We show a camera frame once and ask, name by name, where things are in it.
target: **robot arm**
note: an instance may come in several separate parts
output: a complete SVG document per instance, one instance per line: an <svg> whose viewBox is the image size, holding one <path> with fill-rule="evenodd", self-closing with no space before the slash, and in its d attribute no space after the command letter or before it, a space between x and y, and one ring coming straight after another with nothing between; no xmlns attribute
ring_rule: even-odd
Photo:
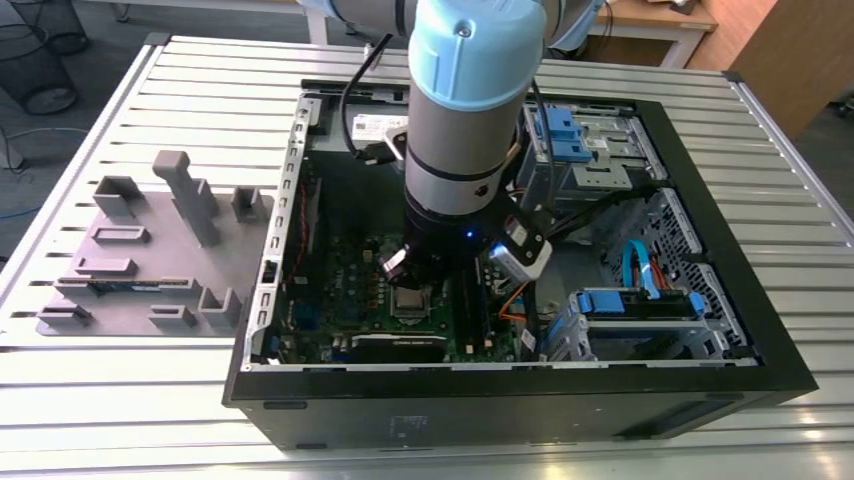
<svg viewBox="0 0 854 480"><path fill-rule="evenodd" d="M338 20L408 37L414 30L418 0L297 0ZM542 40L550 48L576 49L605 0L524 0L540 3L545 11Z"/></svg>
<svg viewBox="0 0 854 480"><path fill-rule="evenodd" d="M501 174L542 46L576 48L604 0L300 3L409 37L405 245L382 264L389 283L437 285L486 248L517 281L534 280L550 246Z"/></svg>

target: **wire mesh trash bin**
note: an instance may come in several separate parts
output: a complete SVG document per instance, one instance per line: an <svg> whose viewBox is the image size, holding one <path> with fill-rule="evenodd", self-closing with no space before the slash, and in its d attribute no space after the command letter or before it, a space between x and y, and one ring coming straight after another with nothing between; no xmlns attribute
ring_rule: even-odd
<svg viewBox="0 0 854 480"><path fill-rule="evenodd" d="M81 52L89 45L70 0L9 0L23 23L42 28L59 55Z"/></svg>
<svg viewBox="0 0 854 480"><path fill-rule="evenodd" d="M59 112L77 100L70 77L46 42L47 34L38 27L0 26L0 88L33 115Z"/></svg>

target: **light blue robot arm segment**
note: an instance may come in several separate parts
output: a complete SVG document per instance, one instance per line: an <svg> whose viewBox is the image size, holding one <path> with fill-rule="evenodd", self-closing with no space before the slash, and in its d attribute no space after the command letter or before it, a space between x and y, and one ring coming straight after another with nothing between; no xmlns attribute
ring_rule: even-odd
<svg viewBox="0 0 854 480"><path fill-rule="evenodd" d="M312 10L320 10L328 17L337 18L338 20L341 20L341 18L337 16L337 11L334 10L334 6L332 5L333 0L296 0L296 1L302 7L310 8Z"/></svg>
<svg viewBox="0 0 854 480"><path fill-rule="evenodd" d="M433 102L484 111L526 90L545 28L536 2L428 0L418 3L416 18L409 72Z"/></svg>
<svg viewBox="0 0 854 480"><path fill-rule="evenodd" d="M596 14L599 9L604 5L605 0L584 0L580 3L588 3L586 8L581 10L580 15L574 16L574 21L569 18L568 21L561 22L564 25L558 26L557 33L552 37L550 48L560 50L574 50L581 46L584 38L589 33L593 22L596 20Z"/></svg>
<svg viewBox="0 0 854 480"><path fill-rule="evenodd" d="M408 37L414 29L417 5L434 0L297 0L305 8L321 11L329 17ZM506 0L490 1L497 9L514 10L522 4L537 4L545 12L542 38L549 47L561 50L577 48L592 28L596 13L605 0ZM457 8L474 7L477 0L445 2Z"/></svg>

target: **aluminum work table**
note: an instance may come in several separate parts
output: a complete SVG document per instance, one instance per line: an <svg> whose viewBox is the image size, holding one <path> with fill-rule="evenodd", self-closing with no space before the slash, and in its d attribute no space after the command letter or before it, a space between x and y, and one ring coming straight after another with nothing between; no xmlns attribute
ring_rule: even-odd
<svg viewBox="0 0 854 480"><path fill-rule="evenodd" d="M404 55L386 52L366 79L405 83ZM232 340L35 333L101 176L165 190L149 163L181 149L214 192L273 189L300 81L345 80L361 61L356 48L238 40L142 47L0 273L0 476L852 478L854 229L749 91L717 73L545 62L537 81L664 105L817 381L783 406L668 441L282 454L220 405Z"/></svg>

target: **blue cable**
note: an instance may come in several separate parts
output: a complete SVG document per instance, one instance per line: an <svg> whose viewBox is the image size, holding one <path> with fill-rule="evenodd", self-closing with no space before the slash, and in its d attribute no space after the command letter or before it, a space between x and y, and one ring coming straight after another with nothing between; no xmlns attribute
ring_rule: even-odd
<svg viewBox="0 0 854 480"><path fill-rule="evenodd" d="M30 208L29 210L23 210L22 212L9 213L7 215L0 215L0 220L7 220L9 218L22 217L23 215L35 213L38 210L41 210L41 207Z"/></svg>
<svg viewBox="0 0 854 480"><path fill-rule="evenodd" d="M655 288L652 280L652 265L649 265L649 253L645 251L645 245L640 240L628 240L623 248L623 286L633 287L631 278L631 254L637 253L637 263L640 264L640 286L649 293L649 298L657 300L661 294Z"/></svg>

